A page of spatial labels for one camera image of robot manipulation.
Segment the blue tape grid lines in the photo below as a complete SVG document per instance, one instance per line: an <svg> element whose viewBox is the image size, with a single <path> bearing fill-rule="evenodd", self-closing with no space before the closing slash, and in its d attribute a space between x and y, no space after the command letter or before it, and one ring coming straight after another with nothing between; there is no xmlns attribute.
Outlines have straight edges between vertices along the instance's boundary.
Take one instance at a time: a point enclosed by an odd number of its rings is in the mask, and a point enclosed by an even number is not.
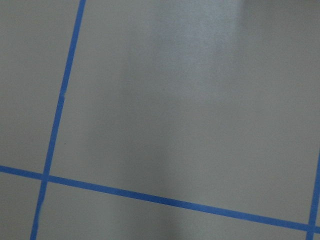
<svg viewBox="0 0 320 240"><path fill-rule="evenodd" d="M317 240L317 0L3 0L3 240Z"/></svg>

